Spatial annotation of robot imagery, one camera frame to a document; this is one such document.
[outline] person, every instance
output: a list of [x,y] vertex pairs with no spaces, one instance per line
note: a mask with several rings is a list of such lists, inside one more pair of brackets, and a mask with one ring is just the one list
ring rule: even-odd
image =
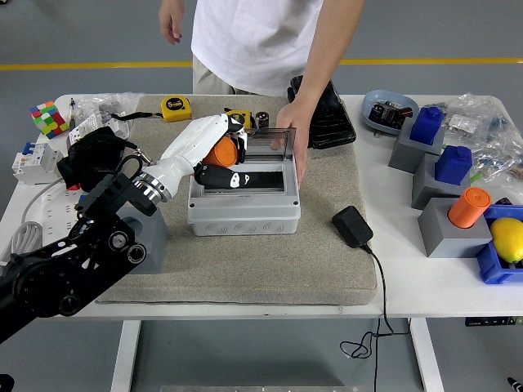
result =
[[[194,14],[193,93],[285,96],[303,75],[276,126],[295,127],[298,185],[307,169],[309,126],[327,83],[345,54],[364,0],[198,0]],[[163,0],[162,35],[181,43],[184,0]]]

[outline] blue bowl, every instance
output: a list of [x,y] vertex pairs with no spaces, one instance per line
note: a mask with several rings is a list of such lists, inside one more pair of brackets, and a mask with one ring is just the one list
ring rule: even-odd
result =
[[361,105],[361,115],[363,117],[364,123],[371,128],[378,129],[379,131],[383,131],[385,133],[390,133],[392,135],[397,136],[400,134],[401,130],[392,127],[387,127],[386,125],[378,124],[377,122],[369,120],[370,110],[374,107],[374,105],[378,102],[387,101],[390,101],[394,104],[398,104],[402,108],[411,108],[413,111],[413,119],[415,119],[419,114],[419,106],[416,102],[414,102],[407,96],[402,96],[401,94],[398,94],[396,92],[374,90],[367,93],[367,95],[363,99],[363,104]]

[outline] white cable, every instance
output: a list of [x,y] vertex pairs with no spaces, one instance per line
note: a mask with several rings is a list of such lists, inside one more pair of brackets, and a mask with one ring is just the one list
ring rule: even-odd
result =
[[46,186],[44,189],[38,192],[36,196],[34,196],[31,199],[31,201],[27,204],[27,207],[24,209],[24,212],[22,213],[20,227],[13,234],[11,238],[11,243],[9,243],[6,246],[6,248],[2,252],[2,255],[0,256],[0,267],[5,266],[9,262],[12,253],[20,255],[22,253],[36,251],[37,249],[42,247],[42,225],[40,225],[38,222],[33,221],[26,222],[25,218],[33,203],[39,197],[45,194],[50,188],[62,181],[63,180],[60,178],[59,180],[50,183],[48,186]]

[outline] human hand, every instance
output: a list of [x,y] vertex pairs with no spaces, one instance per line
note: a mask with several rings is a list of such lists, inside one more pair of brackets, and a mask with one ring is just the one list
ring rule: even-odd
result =
[[297,185],[301,186],[307,170],[309,145],[309,126],[314,110],[307,109],[295,100],[285,105],[276,118],[277,128],[296,128],[294,138],[294,161],[296,162]]
[[184,0],[163,0],[159,9],[160,32],[172,45],[181,42],[181,22],[186,13]]

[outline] khaki pants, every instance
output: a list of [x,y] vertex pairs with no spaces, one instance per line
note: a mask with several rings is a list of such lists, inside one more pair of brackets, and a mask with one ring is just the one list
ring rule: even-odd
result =
[[225,83],[218,76],[212,73],[205,65],[203,65],[195,55],[193,55],[193,94],[224,96],[234,94],[245,95],[252,93],[234,88]]

